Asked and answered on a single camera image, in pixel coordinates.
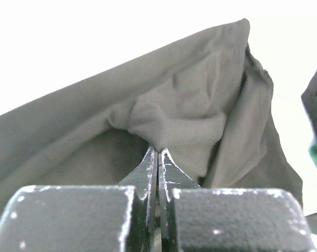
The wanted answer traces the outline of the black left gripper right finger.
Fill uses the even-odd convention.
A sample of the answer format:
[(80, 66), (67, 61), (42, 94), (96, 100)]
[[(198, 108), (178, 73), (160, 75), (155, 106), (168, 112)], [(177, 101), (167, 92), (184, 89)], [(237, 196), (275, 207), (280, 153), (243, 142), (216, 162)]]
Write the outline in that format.
[(162, 251), (315, 251), (295, 197), (278, 188), (205, 189), (158, 157)]

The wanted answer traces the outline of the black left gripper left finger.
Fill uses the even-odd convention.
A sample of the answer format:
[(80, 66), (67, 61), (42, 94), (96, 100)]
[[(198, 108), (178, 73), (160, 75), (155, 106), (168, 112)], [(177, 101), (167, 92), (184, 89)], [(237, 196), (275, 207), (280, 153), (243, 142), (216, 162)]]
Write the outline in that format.
[(0, 251), (152, 251), (157, 152), (117, 185), (20, 188), (0, 218)]

